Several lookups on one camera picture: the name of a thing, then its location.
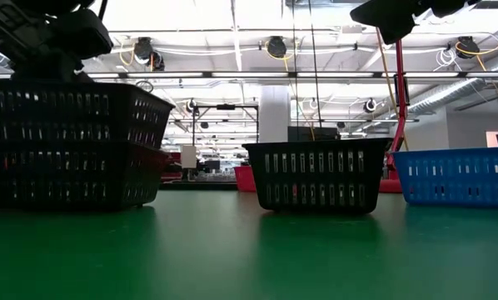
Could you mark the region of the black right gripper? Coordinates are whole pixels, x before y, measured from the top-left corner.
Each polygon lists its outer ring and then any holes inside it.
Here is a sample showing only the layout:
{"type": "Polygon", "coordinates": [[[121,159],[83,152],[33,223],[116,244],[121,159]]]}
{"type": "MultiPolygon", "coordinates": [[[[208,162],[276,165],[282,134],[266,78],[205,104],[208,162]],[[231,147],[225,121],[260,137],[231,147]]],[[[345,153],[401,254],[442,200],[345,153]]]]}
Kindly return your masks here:
{"type": "Polygon", "coordinates": [[[472,6],[478,0],[367,0],[351,10],[351,19],[363,25],[379,29],[385,44],[393,44],[408,35],[416,25],[412,16],[367,16],[359,14],[404,13],[416,14],[430,9],[438,18],[443,18],[461,10],[464,6],[472,6]]]}

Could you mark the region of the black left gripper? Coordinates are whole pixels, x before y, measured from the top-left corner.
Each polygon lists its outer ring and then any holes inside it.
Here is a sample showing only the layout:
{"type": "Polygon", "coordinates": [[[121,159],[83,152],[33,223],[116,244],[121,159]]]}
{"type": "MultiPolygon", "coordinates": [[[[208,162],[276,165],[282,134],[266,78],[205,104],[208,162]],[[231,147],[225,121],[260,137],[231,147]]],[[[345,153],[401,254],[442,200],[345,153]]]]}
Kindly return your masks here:
{"type": "MultiPolygon", "coordinates": [[[[0,0],[0,53],[11,61],[33,55],[51,35],[47,23],[77,8],[79,0],[0,0]]],[[[42,55],[17,64],[11,79],[90,83],[83,68],[81,59],[66,53],[42,55]]]]}

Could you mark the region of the black slotted plastic basket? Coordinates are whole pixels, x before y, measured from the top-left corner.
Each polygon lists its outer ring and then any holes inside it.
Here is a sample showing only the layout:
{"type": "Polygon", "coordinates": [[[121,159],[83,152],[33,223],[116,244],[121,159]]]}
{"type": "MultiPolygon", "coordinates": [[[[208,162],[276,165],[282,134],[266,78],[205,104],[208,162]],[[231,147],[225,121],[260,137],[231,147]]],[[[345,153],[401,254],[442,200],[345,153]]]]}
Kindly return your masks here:
{"type": "Polygon", "coordinates": [[[368,214],[375,210],[388,137],[250,143],[260,206],[272,211],[368,214]]]}
{"type": "Polygon", "coordinates": [[[134,142],[0,142],[0,209],[141,206],[155,199],[167,158],[134,142]]]}
{"type": "Polygon", "coordinates": [[[172,109],[125,83],[0,79],[0,141],[130,141],[159,148],[172,109]]]}

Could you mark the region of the blue slotted plastic basket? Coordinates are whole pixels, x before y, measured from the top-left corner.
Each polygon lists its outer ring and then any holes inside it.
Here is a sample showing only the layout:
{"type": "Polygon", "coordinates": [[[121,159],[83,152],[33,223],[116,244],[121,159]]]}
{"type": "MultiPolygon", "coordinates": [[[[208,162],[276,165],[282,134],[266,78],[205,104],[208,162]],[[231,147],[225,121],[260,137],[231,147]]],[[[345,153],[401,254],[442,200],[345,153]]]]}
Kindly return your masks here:
{"type": "Polygon", "coordinates": [[[498,208],[498,147],[393,154],[411,205],[498,208]]]}

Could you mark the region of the red slotted plastic basket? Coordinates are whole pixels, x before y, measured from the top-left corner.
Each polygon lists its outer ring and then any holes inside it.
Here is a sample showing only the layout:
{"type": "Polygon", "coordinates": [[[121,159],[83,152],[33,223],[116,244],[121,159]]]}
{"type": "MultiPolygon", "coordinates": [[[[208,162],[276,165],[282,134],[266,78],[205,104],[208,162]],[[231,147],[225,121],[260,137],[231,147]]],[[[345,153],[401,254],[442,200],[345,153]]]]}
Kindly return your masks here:
{"type": "Polygon", "coordinates": [[[243,193],[255,193],[256,184],[251,166],[234,167],[237,189],[243,193]]]}

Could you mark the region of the red desk lamp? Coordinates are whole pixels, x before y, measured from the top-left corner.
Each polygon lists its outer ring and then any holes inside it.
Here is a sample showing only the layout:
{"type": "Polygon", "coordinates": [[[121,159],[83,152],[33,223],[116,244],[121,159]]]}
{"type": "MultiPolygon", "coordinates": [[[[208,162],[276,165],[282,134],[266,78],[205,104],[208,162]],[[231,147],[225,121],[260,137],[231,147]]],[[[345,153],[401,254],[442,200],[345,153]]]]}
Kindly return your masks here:
{"type": "Polygon", "coordinates": [[[381,184],[379,187],[379,191],[381,193],[402,193],[401,183],[399,180],[398,172],[396,170],[396,160],[394,158],[394,154],[400,150],[402,145],[405,146],[405,149],[408,149],[408,143],[405,135],[405,126],[408,112],[408,107],[406,105],[407,86],[403,70],[402,46],[400,41],[398,41],[396,44],[396,67],[397,71],[394,75],[396,91],[390,92],[390,96],[393,101],[395,101],[396,98],[398,99],[398,102],[393,103],[394,109],[396,111],[397,127],[390,150],[386,153],[386,169],[388,172],[388,178],[383,178],[381,180],[381,184]]]}

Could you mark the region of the long ceiling light strip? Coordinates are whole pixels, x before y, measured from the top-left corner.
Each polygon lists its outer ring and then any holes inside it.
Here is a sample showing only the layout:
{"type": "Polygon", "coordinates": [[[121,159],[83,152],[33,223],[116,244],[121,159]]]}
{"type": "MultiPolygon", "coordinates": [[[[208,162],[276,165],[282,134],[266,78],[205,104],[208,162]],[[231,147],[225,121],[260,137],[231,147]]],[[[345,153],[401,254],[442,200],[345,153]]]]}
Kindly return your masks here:
{"type": "MultiPolygon", "coordinates": [[[[97,72],[92,79],[239,78],[239,79],[368,79],[383,78],[384,72],[97,72]]],[[[405,72],[405,78],[498,78],[498,72],[405,72]]]]}
{"type": "MultiPolygon", "coordinates": [[[[418,123],[420,119],[406,119],[406,123],[418,123]]],[[[292,123],[319,123],[319,119],[292,119],[292,123]]],[[[322,123],[398,123],[398,119],[345,119],[345,118],[328,118],[322,119],[322,123]]]]}

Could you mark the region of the black background monitor box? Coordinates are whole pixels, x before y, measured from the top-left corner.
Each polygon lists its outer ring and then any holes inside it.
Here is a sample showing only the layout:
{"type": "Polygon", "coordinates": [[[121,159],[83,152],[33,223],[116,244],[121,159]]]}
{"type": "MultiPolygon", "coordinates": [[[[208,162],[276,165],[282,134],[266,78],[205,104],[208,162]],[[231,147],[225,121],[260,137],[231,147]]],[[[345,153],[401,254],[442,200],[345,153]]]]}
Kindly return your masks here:
{"type": "Polygon", "coordinates": [[[288,127],[289,142],[310,142],[340,140],[341,135],[335,127],[288,127]]]}

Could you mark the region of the grey ventilation duct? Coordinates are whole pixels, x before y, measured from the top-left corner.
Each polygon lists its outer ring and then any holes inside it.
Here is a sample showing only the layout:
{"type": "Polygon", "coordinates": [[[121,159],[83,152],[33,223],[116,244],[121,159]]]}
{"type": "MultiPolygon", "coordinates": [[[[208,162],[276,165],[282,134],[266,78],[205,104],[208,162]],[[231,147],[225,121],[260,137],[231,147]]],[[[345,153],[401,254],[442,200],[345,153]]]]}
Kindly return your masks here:
{"type": "Polygon", "coordinates": [[[469,77],[461,78],[459,81],[451,82],[447,85],[438,85],[412,98],[408,113],[421,114],[436,110],[447,103],[452,103],[474,92],[483,90],[494,79],[498,79],[498,56],[486,62],[485,67],[485,72],[469,71],[467,73],[469,77]]]}

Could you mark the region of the white box on post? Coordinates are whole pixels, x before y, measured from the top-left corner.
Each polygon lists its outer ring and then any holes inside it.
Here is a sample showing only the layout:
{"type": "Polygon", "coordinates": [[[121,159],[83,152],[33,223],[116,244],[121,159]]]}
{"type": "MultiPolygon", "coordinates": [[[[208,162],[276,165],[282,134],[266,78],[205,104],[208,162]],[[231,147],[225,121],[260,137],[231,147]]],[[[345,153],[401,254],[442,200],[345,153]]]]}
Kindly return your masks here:
{"type": "Polygon", "coordinates": [[[197,148],[195,146],[183,145],[181,147],[181,164],[183,168],[197,167],[197,148]]]}

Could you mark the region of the black table edge frame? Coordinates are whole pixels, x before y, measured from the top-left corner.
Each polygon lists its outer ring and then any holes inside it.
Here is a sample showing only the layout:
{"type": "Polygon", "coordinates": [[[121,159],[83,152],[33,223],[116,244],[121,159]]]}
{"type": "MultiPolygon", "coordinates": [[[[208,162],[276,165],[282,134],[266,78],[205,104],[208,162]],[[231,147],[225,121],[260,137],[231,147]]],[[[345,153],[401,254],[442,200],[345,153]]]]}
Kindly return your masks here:
{"type": "Polygon", "coordinates": [[[159,190],[167,191],[236,191],[234,182],[164,182],[159,190]]]}

